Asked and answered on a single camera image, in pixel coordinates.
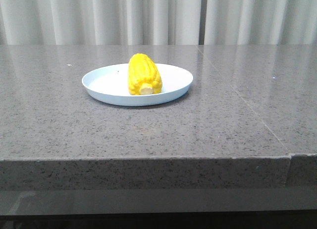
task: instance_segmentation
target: curtain fold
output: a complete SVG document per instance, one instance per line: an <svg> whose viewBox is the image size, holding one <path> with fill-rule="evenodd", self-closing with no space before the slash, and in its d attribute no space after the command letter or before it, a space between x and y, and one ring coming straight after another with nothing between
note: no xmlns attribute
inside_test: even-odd
<svg viewBox="0 0 317 229"><path fill-rule="evenodd" d="M316 44L317 0L0 0L0 44Z"/></svg>

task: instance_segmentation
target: gray speckled countertop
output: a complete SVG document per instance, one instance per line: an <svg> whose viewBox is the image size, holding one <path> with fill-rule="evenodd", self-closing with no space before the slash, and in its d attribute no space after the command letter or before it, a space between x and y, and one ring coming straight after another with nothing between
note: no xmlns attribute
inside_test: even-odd
<svg viewBox="0 0 317 229"><path fill-rule="evenodd" d="M149 107L99 102L87 72L146 53L194 76ZM317 185L316 46L0 45L0 189Z"/></svg>

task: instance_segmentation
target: white plate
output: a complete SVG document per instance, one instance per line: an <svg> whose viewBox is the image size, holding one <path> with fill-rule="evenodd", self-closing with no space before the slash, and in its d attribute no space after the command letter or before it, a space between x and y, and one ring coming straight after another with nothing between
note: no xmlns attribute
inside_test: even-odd
<svg viewBox="0 0 317 229"><path fill-rule="evenodd" d="M163 87L159 94L130 95L128 91L129 64L115 64L95 69L84 75L82 84L89 95L108 104L120 106L149 106L166 103L184 95L193 81L187 70L169 65L156 64Z"/></svg>

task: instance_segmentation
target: corn on the cob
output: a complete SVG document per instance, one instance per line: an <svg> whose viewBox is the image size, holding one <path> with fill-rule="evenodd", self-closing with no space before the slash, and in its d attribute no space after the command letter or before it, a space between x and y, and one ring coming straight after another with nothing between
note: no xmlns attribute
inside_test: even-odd
<svg viewBox="0 0 317 229"><path fill-rule="evenodd" d="M131 95L158 94L162 79L155 63L146 54L135 54L129 62L129 93Z"/></svg>

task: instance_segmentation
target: table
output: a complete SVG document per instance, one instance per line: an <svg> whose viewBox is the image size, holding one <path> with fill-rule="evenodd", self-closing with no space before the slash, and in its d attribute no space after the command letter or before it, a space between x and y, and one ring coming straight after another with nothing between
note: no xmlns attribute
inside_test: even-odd
<svg viewBox="0 0 317 229"><path fill-rule="evenodd" d="M145 53L181 98L120 107L87 72ZM317 46L0 46L0 215L317 208Z"/></svg>

